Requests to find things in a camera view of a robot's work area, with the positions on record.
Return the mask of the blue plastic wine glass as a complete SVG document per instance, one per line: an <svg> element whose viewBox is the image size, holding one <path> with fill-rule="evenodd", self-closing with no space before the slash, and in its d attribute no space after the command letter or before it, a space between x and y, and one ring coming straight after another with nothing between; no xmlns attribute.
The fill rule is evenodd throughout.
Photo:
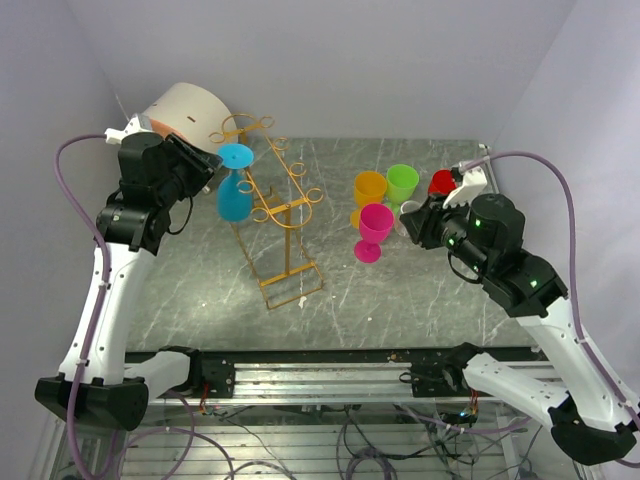
<svg viewBox="0 0 640 480"><path fill-rule="evenodd" d="M252 186L245 180L244 170L253 163L254 154L245 145L232 143L220 147L218 155L229 171L217 190L218 214L227 222L241 222L252 210Z"/></svg>

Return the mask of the red plastic wine glass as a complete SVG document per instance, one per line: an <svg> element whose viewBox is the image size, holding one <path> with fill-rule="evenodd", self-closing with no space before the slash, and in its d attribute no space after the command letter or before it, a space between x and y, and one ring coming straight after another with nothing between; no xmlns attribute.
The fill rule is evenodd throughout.
<svg viewBox="0 0 640 480"><path fill-rule="evenodd" d="M457 185L452 172L441 169L433 174L428 186L428 194L449 195L456 188Z"/></svg>

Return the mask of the orange plastic wine glass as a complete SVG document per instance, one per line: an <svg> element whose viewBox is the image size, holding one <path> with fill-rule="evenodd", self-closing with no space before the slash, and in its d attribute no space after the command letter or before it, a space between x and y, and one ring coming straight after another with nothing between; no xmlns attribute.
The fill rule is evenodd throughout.
<svg viewBox="0 0 640 480"><path fill-rule="evenodd" d="M369 204L381 203L387 190L386 178L375 171L363 171L354 179L354 200L357 208L350 215L350 223L359 227L361 210Z"/></svg>

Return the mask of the pink plastic wine glass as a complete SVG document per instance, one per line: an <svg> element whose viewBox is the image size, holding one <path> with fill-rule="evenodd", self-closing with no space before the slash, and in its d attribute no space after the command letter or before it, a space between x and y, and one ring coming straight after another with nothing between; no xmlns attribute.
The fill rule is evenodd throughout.
<svg viewBox="0 0 640 480"><path fill-rule="evenodd" d="M395 217L392 210L380 203L362 208L359 220L361 239L354 246L354 255L362 263L375 263L381 257L381 243L389 236Z"/></svg>

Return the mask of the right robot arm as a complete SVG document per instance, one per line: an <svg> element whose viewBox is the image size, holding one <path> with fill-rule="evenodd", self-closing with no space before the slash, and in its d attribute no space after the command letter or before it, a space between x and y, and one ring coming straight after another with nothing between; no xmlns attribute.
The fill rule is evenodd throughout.
<svg viewBox="0 0 640 480"><path fill-rule="evenodd" d="M523 249L525 216L502 194L482 194L470 205L448 208L428 197L399 217L411 241L443 247L475 273L473 283L536 341L562 386L537 380L497 361L470 343L455 347L440 373L442 387L459 396L488 393L531 417L572 460L598 465L622 460L636 446L637 395L619 399L597 369L596 348L580 339L569 291L553 266Z"/></svg>

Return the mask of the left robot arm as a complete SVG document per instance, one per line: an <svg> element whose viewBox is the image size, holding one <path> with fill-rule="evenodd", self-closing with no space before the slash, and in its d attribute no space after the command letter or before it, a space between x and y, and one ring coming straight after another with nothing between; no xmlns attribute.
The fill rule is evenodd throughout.
<svg viewBox="0 0 640 480"><path fill-rule="evenodd" d="M175 134L141 132L121 140L118 163L119 187L89 224L97 246L78 329L57 374L38 380L35 398L68 423L132 431L151 400L171 389L192 397L203 387L199 350L163 347L126 366L126 343L172 207L193 199L222 160Z"/></svg>

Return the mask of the green plastic wine glass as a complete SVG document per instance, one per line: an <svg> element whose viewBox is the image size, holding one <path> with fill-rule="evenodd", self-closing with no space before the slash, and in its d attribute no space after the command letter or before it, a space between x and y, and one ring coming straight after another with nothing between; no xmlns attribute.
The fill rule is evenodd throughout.
<svg viewBox="0 0 640 480"><path fill-rule="evenodd" d="M386 174L386 199L389 208L397 215L401 205L409 200L419 184L419 173L406 164L391 166Z"/></svg>

